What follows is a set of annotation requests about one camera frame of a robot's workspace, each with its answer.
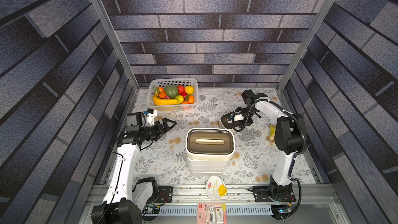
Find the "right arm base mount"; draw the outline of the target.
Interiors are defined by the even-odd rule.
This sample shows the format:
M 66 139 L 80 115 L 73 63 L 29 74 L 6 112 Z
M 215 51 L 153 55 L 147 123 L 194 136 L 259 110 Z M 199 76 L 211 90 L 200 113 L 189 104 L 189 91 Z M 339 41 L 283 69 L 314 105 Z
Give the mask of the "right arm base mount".
M 276 184 L 269 184 L 268 186 L 253 186 L 248 189 L 248 191 L 254 194 L 256 202 L 291 204 L 296 201 L 292 184 L 286 186 L 277 186 Z

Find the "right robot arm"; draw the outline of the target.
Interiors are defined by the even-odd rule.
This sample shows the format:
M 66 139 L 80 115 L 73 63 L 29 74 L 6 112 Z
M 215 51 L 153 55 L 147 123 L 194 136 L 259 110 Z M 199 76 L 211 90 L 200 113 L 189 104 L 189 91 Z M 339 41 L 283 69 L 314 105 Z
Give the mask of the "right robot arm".
M 241 96 L 247 106 L 237 108 L 235 111 L 243 117 L 240 129 L 236 129 L 233 124 L 236 132 L 243 131 L 251 117 L 258 112 L 276 121 L 274 138 L 279 153 L 276 169 L 269 179 L 266 195 L 274 201 L 293 200 L 292 184 L 294 181 L 299 182 L 297 178 L 292 177 L 293 167 L 297 156 L 306 151 L 307 133 L 304 118 L 302 115 L 294 115 L 283 109 L 268 99 L 264 93 L 255 94 L 252 90 L 245 90 Z

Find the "cream box dark lid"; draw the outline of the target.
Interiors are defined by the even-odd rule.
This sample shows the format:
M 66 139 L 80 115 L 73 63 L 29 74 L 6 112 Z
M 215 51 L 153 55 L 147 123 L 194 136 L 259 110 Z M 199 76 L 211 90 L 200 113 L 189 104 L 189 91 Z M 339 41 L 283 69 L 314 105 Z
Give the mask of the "cream box dark lid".
M 222 129 L 229 129 L 229 130 L 232 130 L 233 128 L 241 129 L 244 125 L 241 123 L 241 121 L 236 121 L 236 122 L 232 122 L 232 123 L 228 122 L 228 116 L 231 113 L 234 113 L 234 112 L 229 112 L 227 114 L 222 115 L 219 118 L 219 127 Z
M 227 161 L 235 153 L 234 134 L 227 129 L 193 128 L 186 135 L 190 159 Z

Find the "white box grey lid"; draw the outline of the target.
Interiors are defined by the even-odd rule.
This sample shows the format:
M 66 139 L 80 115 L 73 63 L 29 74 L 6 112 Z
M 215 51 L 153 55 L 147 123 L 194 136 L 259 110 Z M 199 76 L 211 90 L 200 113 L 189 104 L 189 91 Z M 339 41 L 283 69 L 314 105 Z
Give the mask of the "white box grey lid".
M 190 159 L 188 158 L 188 163 L 193 166 L 204 166 L 204 165 L 211 165 L 211 166 L 220 166 L 226 165 L 229 161 L 216 161 L 216 160 L 198 160 L 198 159 Z
M 202 163 L 188 163 L 188 165 L 193 169 L 222 169 L 227 166 L 226 163 L 207 163 L 206 161 Z
M 192 173 L 223 173 L 226 170 L 226 167 L 191 167 L 189 166 L 189 170 Z

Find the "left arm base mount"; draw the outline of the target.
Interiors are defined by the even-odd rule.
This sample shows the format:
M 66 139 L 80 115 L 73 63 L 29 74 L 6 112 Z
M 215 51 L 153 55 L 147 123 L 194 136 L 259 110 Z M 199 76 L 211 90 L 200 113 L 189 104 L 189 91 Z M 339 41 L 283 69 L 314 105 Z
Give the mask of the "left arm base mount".
M 149 203 L 153 203 L 155 205 L 171 203 L 173 197 L 173 190 L 174 188 L 172 186 L 159 186 L 158 195 L 153 200 L 149 200 Z

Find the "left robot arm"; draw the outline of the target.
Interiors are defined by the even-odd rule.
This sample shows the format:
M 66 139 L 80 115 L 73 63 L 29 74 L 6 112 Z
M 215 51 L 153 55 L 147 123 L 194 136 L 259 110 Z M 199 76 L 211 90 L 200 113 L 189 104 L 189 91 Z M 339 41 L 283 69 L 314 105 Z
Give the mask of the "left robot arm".
M 156 116 L 157 111 L 151 108 L 127 114 L 126 125 L 117 138 L 115 172 L 102 204 L 91 213 L 94 224 L 141 224 L 147 204 L 158 198 L 154 177 L 133 182 L 143 142 L 154 143 L 177 125 L 167 118 L 156 120 Z

